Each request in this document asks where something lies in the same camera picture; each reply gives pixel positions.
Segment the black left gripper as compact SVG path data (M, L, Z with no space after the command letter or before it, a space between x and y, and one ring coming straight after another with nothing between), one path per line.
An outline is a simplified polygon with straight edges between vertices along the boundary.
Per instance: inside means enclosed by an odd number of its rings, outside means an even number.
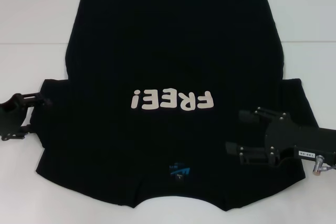
M51 105L52 102L40 92L30 94L15 93L8 101L0 103L1 140L24 139L28 133L32 133L30 125L23 126L28 108Z

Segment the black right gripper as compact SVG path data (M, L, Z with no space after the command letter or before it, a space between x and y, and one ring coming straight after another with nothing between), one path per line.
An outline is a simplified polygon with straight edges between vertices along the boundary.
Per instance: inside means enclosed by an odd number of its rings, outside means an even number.
M288 159L298 158L315 161L324 158L329 166L336 165L336 130L295 123L290 114L258 107L255 110L240 110L239 120L243 123L266 123L265 149L226 142L228 155L239 157L242 165L279 166Z

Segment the black shirt with FREE print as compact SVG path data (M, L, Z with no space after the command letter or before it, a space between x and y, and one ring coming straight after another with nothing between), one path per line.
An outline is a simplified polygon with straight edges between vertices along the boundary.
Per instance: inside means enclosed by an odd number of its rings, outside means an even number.
M80 0L68 78L44 81L51 106L31 117L36 171L129 207L180 196L228 211L279 193L305 178L301 160L241 165L225 144L264 144L240 110L317 125L283 56L268 0Z

